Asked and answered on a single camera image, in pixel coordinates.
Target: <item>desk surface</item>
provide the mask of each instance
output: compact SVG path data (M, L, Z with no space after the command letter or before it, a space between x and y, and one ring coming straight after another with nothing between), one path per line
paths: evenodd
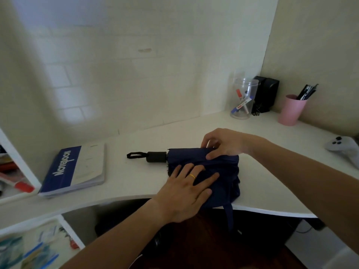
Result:
M103 185L52 199L32 196L6 203L0 206L0 229L103 202L149 198L165 183L167 165L147 163L145 159L129 160L126 154L199 147L203 136L217 127L265 137L275 144L359 178L359 170L348 160L323 148L327 141L335 137L330 132L302 122L295 126L283 126L277 122L277 114L271 112L248 120L236 120L227 112L220 112L102 140L107 147L106 181ZM239 168L241 195L233 202L234 209L315 217L291 191L250 156L240 155Z

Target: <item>notebook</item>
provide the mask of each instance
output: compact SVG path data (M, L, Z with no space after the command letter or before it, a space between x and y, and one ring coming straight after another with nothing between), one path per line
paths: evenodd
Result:
M52 197L100 185L105 181L104 165L104 143L61 149L38 194Z

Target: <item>white game controller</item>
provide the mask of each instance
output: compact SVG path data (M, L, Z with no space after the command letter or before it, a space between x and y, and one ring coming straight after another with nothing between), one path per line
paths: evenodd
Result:
M359 145L352 137L338 136L325 144L325 149L347 156L359 169Z

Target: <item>pen holder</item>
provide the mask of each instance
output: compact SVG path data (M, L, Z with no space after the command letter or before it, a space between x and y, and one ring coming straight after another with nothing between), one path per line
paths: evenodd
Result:
M278 122L285 126L294 126L301 115L307 100L297 100L297 95L285 96L284 107L279 115Z

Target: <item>right hand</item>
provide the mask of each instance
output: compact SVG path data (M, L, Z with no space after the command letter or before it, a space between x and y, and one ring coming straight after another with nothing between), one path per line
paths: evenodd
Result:
M226 128L217 128L207 133L202 141L201 148L216 148L208 153L206 159L211 160L221 155L236 156L241 153L250 153L252 144L256 143L256 135L237 132Z

